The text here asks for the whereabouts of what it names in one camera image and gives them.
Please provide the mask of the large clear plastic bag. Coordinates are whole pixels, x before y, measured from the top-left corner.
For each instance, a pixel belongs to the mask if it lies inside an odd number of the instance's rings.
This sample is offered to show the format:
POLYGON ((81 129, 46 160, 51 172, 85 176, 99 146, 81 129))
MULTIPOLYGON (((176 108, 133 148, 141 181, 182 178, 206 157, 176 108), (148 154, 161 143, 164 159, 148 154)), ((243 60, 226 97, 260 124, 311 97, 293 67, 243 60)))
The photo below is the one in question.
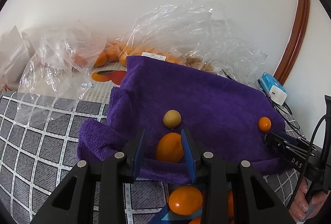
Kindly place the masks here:
POLYGON ((144 52, 169 63, 193 67, 256 87, 267 54, 237 37, 218 2, 161 5, 127 32, 106 44, 95 66, 119 62, 144 52))

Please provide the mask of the grey checked quilt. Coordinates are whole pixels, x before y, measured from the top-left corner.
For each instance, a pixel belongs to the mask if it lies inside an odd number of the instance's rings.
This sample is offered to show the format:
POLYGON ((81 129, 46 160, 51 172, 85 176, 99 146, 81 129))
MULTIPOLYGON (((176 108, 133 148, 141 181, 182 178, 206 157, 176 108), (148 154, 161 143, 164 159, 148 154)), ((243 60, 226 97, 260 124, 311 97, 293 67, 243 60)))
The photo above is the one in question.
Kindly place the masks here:
MULTIPOLYGON (((78 132, 85 119, 107 122, 108 105, 79 101, 72 108, 68 99, 6 92, 1 95, 1 202, 9 220, 30 223, 50 193, 77 160, 78 132), (16 123, 18 104, 32 104, 37 119, 16 123)), ((289 169, 264 176, 287 204, 299 172, 289 169)), ((150 180, 124 184, 128 223, 148 223, 167 205, 173 185, 150 180)))

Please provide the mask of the small yellow green fruit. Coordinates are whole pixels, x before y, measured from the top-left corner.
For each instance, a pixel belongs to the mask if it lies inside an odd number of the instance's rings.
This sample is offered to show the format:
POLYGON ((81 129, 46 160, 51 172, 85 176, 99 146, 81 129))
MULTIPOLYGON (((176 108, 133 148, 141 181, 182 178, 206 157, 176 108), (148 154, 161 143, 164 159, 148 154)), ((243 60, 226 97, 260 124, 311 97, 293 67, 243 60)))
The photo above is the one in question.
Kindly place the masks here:
POLYGON ((163 124, 169 129, 177 127, 181 121, 181 114, 177 110, 169 110, 163 116, 163 124))

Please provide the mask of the blue white tissue pack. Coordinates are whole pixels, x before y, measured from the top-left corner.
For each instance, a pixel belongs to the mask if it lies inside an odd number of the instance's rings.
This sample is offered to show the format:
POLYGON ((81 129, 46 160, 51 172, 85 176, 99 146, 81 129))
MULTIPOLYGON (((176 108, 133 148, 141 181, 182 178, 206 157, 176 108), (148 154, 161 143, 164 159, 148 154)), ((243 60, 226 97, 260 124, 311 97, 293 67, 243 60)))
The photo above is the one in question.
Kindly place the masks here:
POLYGON ((270 99, 278 105, 283 105, 287 98, 284 87, 272 75, 263 73, 260 79, 261 87, 270 99))

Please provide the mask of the brown wooden door frame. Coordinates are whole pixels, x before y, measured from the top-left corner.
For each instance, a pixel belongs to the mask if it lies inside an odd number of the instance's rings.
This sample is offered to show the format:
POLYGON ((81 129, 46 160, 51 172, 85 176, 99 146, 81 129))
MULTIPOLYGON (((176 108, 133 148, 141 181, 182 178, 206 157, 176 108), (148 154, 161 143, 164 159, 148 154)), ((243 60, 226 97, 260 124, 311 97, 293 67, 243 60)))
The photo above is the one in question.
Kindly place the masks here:
POLYGON ((291 34, 282 58, 274 73, 281 85, 285 84, 299 56, 307 29, 310 14, 310 0, 297 0, 297 8, 291 34))

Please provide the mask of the orange mandarin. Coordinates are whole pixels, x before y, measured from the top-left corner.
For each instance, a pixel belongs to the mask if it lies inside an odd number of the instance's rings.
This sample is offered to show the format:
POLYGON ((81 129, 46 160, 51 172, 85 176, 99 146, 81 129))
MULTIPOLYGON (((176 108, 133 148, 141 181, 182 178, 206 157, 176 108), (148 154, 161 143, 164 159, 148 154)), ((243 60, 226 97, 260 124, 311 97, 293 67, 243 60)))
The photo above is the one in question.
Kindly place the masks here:
POLYGON ((232 190, 228 190, 227 192, 227 201, 228 201, 228 217, 234 217, 234 205, 233 205, 233 192, 232 190))
POLYGON ((188 224, 201 224, 201 216, 195 217, 188 224))
POLYGON ((183 156, 181 135, 178 133, 164 135, 157 145, 155 159, 162 162, 178 163, 183 156))
POLYGON ((203 206, 203 195, 198 188, 191 185, 180 186, 170 194, 168 205, 173 213, 189 216, 203 206))

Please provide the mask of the small clear plastic bag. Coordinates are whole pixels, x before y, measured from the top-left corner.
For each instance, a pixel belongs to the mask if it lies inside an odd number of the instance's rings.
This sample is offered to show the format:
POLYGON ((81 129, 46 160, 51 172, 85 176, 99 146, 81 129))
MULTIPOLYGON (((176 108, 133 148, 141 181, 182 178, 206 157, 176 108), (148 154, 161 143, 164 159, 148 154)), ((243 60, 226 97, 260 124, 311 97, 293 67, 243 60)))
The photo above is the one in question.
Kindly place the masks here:
POLYGON ((27 29, 22 37, 35 52, 18 85, 15 121, 39 125, 57 102, 69 111, 83 99, 107 37, 84 26, 27 29))

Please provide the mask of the white paper bag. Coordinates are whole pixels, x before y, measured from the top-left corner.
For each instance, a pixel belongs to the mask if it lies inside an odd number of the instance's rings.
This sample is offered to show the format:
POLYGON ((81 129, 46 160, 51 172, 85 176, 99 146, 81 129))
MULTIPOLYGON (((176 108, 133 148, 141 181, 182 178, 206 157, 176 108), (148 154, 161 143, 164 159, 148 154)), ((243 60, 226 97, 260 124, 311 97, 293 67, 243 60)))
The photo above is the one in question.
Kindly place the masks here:
POLYGON ((1 87, 18 90, 25 67, 34 53, 31 42, 21 36, 16 26, 1 36, 1 87))

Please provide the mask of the purple towel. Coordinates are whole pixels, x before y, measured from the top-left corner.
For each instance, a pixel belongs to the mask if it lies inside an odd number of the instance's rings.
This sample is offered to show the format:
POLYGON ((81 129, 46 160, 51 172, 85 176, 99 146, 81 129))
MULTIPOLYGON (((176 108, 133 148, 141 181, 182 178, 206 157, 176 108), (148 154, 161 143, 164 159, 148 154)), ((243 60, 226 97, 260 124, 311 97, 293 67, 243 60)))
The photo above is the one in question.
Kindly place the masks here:
POLYGON ((139 128, 147 136, 140 177, 171 184, 190 181, 183 162, 155 159, 167 133, 163 116, 181 114, 182 128, 222 160, 248 160, 262 175, 282 173, 287 166, 265 146, 258 121, 267 117, 272 131, 284 131, 284 120, 264 93, 231 79, 145 56, 127 58, 127 73, 110 93, 107 122, 87 119, 79 130, 77 156, 90 163, 113 156, 139 128))

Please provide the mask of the small orange kumquat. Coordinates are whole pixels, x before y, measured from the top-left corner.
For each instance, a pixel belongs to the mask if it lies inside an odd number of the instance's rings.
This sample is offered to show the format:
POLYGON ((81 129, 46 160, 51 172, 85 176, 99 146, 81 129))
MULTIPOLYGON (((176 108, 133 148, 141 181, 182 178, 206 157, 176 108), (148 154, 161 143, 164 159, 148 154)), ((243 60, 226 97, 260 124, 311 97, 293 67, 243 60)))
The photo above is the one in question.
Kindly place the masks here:
POLYGON ((268 117, 261 117, 258 121, 258 128, 261 132, 268 133, 272 127, 272 122, 268 117))

